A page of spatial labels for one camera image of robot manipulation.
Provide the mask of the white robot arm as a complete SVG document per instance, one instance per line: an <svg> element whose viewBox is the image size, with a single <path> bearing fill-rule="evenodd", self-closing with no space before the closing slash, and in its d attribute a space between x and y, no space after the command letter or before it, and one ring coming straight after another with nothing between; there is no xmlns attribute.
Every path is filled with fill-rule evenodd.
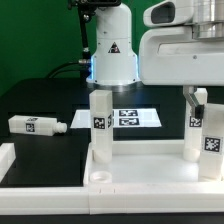
<svg viewBox="0 0 224 224"><path fill-rule="evenodd" d="M199 86L224 86L224 0L162 0L145 9L147 30L133 45L130 8L96 6L96 51L90 59L89 84L124 87L181 86L200 118Z"/></svg>

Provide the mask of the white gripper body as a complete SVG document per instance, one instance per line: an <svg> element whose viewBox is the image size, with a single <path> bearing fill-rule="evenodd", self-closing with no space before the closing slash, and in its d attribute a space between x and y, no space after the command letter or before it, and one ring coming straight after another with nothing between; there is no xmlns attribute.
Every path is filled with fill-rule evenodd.
<svg viewBox="0 0 224 224"><path fill-rule="evenodd" d="M224 0L163 0L146 9L139 46L146 85L224 85Z"/></svg>

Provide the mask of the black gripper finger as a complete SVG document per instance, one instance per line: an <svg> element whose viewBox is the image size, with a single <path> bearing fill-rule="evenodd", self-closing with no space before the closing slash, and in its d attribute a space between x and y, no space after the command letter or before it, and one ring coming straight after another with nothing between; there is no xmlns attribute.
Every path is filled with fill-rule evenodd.
<svg viewBox="0 0 224 224"><path fill-rule="evenodd" d="M200 104L195 93L197 88L195 86L185 85L183 87L183 95L190 105L191 116L196 119L202 119L204 115L204 105Z"/></svg>

